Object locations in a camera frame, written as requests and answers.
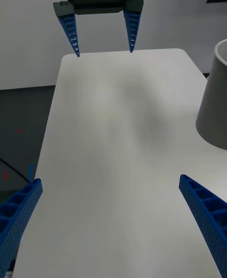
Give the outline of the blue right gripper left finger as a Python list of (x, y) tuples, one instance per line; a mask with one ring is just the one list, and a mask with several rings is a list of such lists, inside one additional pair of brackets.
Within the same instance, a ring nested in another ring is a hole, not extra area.
[(16, 256), (30, 217), (43, 193), (42, 181), (34, 179), (0, 206), (0, 276), (5, 277)]

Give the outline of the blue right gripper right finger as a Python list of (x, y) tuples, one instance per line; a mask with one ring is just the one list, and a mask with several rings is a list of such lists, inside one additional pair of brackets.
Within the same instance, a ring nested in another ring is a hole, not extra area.
[(227, 277), (227, 203), (182, 174), (179, 181), (186, 203), (210, 250), (221, 277)]

